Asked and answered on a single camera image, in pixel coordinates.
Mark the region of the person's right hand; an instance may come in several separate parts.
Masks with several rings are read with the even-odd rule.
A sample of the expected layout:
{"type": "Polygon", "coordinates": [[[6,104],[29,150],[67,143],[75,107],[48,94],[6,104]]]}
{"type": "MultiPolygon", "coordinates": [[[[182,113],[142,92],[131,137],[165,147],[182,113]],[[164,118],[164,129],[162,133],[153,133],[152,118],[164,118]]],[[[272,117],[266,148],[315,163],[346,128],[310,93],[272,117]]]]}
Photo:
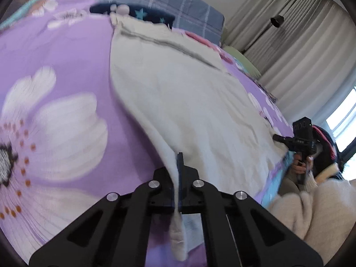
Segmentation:
{"type": "Polygon", "coordinates": [[[290,169],[295,174],[306,174],[313,169],[313,157],[307,157],[306,161],[302,160],[300,153],[295,153],[290,169]]]}

